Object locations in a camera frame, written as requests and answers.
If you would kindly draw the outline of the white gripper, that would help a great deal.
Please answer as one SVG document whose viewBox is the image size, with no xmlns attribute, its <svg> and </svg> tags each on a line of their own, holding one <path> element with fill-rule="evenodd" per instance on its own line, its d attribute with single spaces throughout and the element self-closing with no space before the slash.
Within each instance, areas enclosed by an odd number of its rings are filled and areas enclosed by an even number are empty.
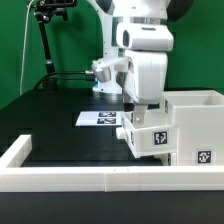
<svg viewBox="0 0 224 224">
<path fill-rule="evenodd" d="M 137 104 L 158 104 L 163 93 L 167 72 L 166 53 L 126 50 L 129 60 L 124 89 Z M 147 105 L 135 105 L 133 119 L 144 123 Z"/>
</svg>

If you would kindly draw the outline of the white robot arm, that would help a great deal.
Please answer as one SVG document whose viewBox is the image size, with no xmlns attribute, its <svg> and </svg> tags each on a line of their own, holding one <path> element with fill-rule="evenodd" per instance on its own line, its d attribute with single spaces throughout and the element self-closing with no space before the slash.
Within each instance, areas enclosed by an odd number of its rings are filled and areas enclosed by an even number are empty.
<svg viewBox="0 0 224 224">
<path fill-rule="evenodd" d="M 98 12 L 104 56 L 92 63 L 99 82 L 120 91 L 142 124 L 164 90 L 174 37 L 167 24 L 183 17 L 195 0 L 87 0 Z"/>
</svg>

